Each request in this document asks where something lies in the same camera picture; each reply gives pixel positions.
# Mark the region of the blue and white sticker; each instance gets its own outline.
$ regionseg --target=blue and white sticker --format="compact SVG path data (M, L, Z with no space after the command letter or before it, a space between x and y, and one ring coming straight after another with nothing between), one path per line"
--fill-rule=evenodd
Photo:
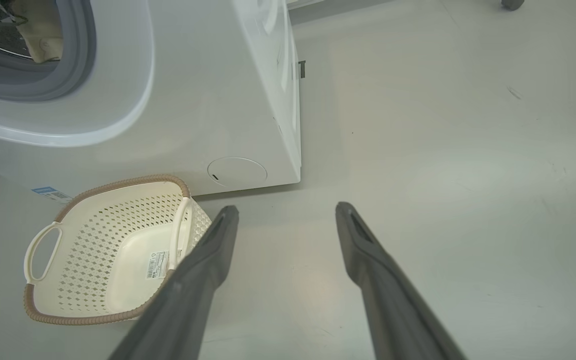
M67 194L64 194L61 191L57 191L56 189L54 189L50 186L39 187L37 189L32 189L32 191L36 192L37 194L39 194L41 196L45 196L46 198L48 198L50 200L54 200L57 203L60 203L61 205L66 205L66 204L70 203L71 200L73 200L73 198L71 198Z

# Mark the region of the washing machine door opening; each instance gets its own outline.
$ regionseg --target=washing machine door opening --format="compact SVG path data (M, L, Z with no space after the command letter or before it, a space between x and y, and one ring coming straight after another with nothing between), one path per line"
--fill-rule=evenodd
M0 0L0 99L48 101L87 79L96 34L88 0Z

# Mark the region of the black caster wheel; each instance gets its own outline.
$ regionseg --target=black caster wheel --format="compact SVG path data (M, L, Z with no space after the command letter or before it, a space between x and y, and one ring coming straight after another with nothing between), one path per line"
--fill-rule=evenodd
M514 12L524 4L524 0L501 0L501 5L507 10Z

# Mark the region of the beige cloth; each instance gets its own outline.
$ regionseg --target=beige cloth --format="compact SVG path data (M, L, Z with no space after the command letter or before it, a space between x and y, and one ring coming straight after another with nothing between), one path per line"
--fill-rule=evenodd
M14 0L12 10L28 22L16 27L36 63L61 59L64 35L54 0Z

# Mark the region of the perforated basket wall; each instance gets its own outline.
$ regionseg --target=perforated basket wall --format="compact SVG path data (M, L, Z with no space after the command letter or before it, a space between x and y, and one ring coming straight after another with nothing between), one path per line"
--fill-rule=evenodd
M117 253L131 233L173 223L184 190L180 179L159 175L98 187L74 198L55 219L61 223L62 238L45 278L26 286L28 315L36 321L80 325L121 321L143 312L150 300L119 314L106 306ZM191 251L211 221L190 200L182 223L190 223Z

